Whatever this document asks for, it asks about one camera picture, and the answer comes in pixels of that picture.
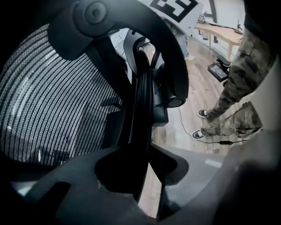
wooden table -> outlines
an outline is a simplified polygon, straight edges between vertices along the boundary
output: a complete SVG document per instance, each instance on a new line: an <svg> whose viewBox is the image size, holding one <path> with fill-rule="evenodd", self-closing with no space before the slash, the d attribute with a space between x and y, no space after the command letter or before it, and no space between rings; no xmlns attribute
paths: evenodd
<svg viewBox="0 0 281 225"><path fill-rule="evenodd" d="M240 42L239 40L242 38L241 34L238 34L234 32L233 29L230 28L222 28L218 26L212 26L210 24L201 24L197 23L195 25L195 29L201 30L202 32L209 34L209 47L211 48L211 35L214 35L223 41L228 43L228 50L227 50L227 60L230 61L231 53L232 53L232 47L233 46L239 46Z"/></svg>

wooden floor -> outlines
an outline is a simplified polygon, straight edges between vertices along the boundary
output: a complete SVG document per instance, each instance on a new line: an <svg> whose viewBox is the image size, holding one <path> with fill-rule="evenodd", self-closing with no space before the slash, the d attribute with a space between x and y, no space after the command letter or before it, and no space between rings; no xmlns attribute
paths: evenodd
<svg viewBox="0 0 281 225"><path fill-rule="evenodd" d="M188 41L189 52L195 56L195 60L187 62L188 78L189 78L189 96L186 103L180 107L182 122L189 134L198 130L207 121L197 116L199 109L212 108L219 98L223 90L222 83L219 83L207 70L208 65L216 61L216 53L209 50L208 47L193 40ZM152 45L147 45L144 50L152 60L153 51L155 48ZM249 101L249 97L243 98L238 104L233 105L221 118L230 116L232 113L242 107L242 104ZM226 155L230 146L219 144L205 144L192 140L185 131L180 122L179 108L168 109L169 122L164 127L155 127L152 132L152 140L155 144L161 146L172 146L180 149L186 149L196 152L204 152L208 154ZM235 135L230 137L206 137L205 142L218 141L240 141ZM146 181L144 184L143 193L139 202L140 208L151 217L156 217L159 199L161 193L161 183L157 179L151 166L148 166Z"/></svg>

black plastic part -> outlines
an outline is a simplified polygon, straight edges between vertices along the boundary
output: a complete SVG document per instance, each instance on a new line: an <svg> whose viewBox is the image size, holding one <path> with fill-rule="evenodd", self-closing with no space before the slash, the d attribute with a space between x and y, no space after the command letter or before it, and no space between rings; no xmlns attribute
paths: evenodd
<svg viewBox="0 0 281 225"><path fill-rule="evenodd" d="M225 66L230 66L231 62L228 61L225 57L223 57L222 55L220 54L217 54L216 56L219 60L219 62L223 63Z"/></svg>
<svg viewBox="0 0 281 225"><path fill-rule="evenodd" d="M231 141L220 141L220 145L232 145L233 142Z"/></svg>
<svg viewBox="0 0 281 225"><path fill-rule="evenodd" d="M105 5L101 2L92 3L86 8L84 16L90 24L100 23L106 16Z"/></svg>
<svg viewBox="0 0 281 225"><path fill-rule="evenodd" d="M178 98L186 99L188 97L186 64L175 36L164 21L137 0L100 0L99 2L105 5L107 13L101 23L92 25L86 22L82 11L93 2L96 1L75 2L50 23L48 36L58 54L62 58L73 60L86 50L91 40L109 34L115 27L128 27L148 38L155 48L161 51L169 68L168 84L171 92Z"/></svg>
<svg viewBox="0 0 281 225"><path fill-rule="evenodd" d="M65 8L50 24L48 39L56 52L64 59L77 59L93 38L83 35L77 30L72 14L78 3Z"/></svg>
<svg viewBox="0 0 281 225"><path fill-rule="evenodd" d="M50 218L54 218L59 205L63 201L66 193L71 185L66 182L56 183L36 204L42 212L48 214Z"/></svg>
<svg viewBox="0 0 281 225"><path fill-rule="evenodd" d="M153 107L154 127L163 127L169 122L168 110L163 106Z"/></svg>
<svg viewBox="0 0 281 225"><path fill-rule="evenodd" d="M122 123L123 119L120 118L121 112L112 112L107 115L107 123L104 130L104 138L102 140L101 149L106 149L118 145L122 125L113 126L116 123Z"/></svg>
<svg viewBox="0 0 281 225"><path fill-rule="evenodd" d="M132 93L136 93L136 89L137 89L137 80L135 78L132 77ZM130 140L130 135L131 135L131 128L132 128L132 121L133 121L133 112L134 112L134 106L135 106L135 96L129 96L129 98L131 98L129 100L129 102L131 102L130 104L123 104L123 107L126 108L126 112L125 111L121 111L123 112L121 114L121 116L123 116L123 118L121 119L123 124L122 124L122 131L121 131L121 135L120 138L118 140L118 146L123 146L126 145L127 143L129 143Z"/></svg>
<svg viewBox="0 0 281 225"><path fill-rule="evenodd" d="M110 38L94 41L88 47L87 55L117 95L128 104L133 95L132 87Z"/></svg>
<svg viewBox="0 0 281 225"><path fill-rule="evenodd" d="M140 79L137 86L136 104L134 110L132 143L136 144L141 157L145 157L151 143L151 128L153 124L153 88L152 74L148 58L143 50L137 57L137 70Z"/></svg>
<svg viewBox="0 0 281 225"><path fill-rule="evenodd" d="M55 166L18 162L7 157L0 151L0 171L5 171L2 174L9 181L36 181L51 172L54 168Z"/></svg>
<svg viewBox="0 0 281 225"><path fill-rule="evenodd" d="M52 208L48 209L52 211L52 214L47 214L48 219L54 223L149 224L132 194L139 189L135 189L139 182L134 181L142 180L137 163L141 161L134 156L134 150L133 145L127 145L73 158L38 181L25 200L29 204L40 205L40 202L46 202L44 199L48 193L53 193L50 190L58 182L63 182L66 185L59 188L62 191L55 191L60 193L55 200L57 203L51 204Z"/></svg>
<svg viewBox="0 0 281 225"><path fill-rule="evenodd" d="M46 214L39 210L38 207L27 204L23 197L6 180L3 180L3 177L1 177L0 191L2 193L0 204L4 206L1 212L2 221L9 221L12 224L27 222L29 225L37 225L38 221L44 225L54 224L53 218L46 217Z"/></svg>
<svg viewBox="0 0 281 225"><path fill-rule="evenodd" d="M170 71L169 68L162 64L157 70L153 69L153 91L154 106L164 106L164 108L176 108L183 105L185 98L175 96L169 86Z"/></svg>
<svg viewBox="0 0 281 225"><path fill-rule="evenodd" d="M216 64L212 64L208 66L208 71L219 81L223 82L228 78L228 75Z"/></svg>
<svg viewBox="0 0 281 225"><path fill-rule="evenodd" d="M163 185L177 184L188 172L187 161L167 150L152 144L149 148L149 163Z"/></svg>
<svg viewBox="0 0 281 225"><path fill-rule="evenodd" d="M165 196L165 193L161 192L161 200L164 200L165 201L166 199L166 196ZM164 220L166 219L167 217L169 216L172 216L174 214L174 212L166 205L166 204L159 204L159 209L158 209L158 220Z"/></svg>
<svg viewBox="0 0 281 225"><path fill-rule="evenodd" d="M136 59L141 46L145 43L145 37L141 34L129 30L124 40L124 51L130 68L137 75Z"/></svg>
<svg viewBox="0 0 281 225"><path fill-rule="evenodd" d="M110 106L110 105L113 105L113 106L115 106L116 108L121 108L121 105L119 104L119 103L116 103L116 100L117 100L118 98L115 96L115 97L112 97L112 98L107 98L107 99L105 99L105 100L103 100L102 102L101 102L101 106L103 106L103 107L105 107L105 106Z"/></svg>

sneaker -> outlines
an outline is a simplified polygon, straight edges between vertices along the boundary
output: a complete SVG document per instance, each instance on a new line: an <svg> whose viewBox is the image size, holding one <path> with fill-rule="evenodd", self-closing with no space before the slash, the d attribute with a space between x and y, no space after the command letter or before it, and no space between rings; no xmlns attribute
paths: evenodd
<svg viewBox="0 0 281 225"><path fill-rule="evenodd" d="M206 109L200 109L197 112L197 115L201 118L208 118L207 117L207 110Z"/></svg>
<svg viewBox="0 0 281 225"><path fill-rule="evenodd" d="M186 57L186 58L184 58L184 59L185 59L185 61L186 61L186 60L193 60L193 59L195 59L195 57L192 56L192 55L189 55L188 57Z"/></svg>
<svg viewBox="0 0 281 225"><path fill-rule="evenodd" d="M201 130L197 130L192 133L191 137L193 140L199 140L206 137L206 135L202 134Z"/></svg>

camouflage pants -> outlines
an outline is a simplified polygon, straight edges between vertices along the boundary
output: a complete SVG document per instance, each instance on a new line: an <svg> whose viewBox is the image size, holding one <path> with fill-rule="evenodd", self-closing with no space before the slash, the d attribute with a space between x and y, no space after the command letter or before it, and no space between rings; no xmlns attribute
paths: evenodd
<svg viewBox="0 0 281 225"><path fill-rule="evenodd" d="M207 111L208 118L214 120L220 117L233 104L254 92L268 74L275 58L276 54L266 42L245 29L238 53L231 63L226 85L214 108ZM246 110L252 109L253 106L248 106L247 109L242 108L241 110L246 112ZM251 113L243 114L237 111L226 120L216 120L210 123L208 126L203 127L202 131L208 135L230 135L236 132L237 134L241 133L243 128L245 131L251 127L256 130L257 124L261 124L257 123L257 120L247 120L245 116L250 115ZM239 132L238 129L229 127L231 124L234 127L239 127Z"/></svg>
<svg viewBox="0 0 281 225"><path fill-rule="evenodd" d="M254 106L248 102L228 118L223 120L217 118L209 123L201 129L201 132L209 136L237 134L243 138L257 132L261 127L262 124Z"/></svg>

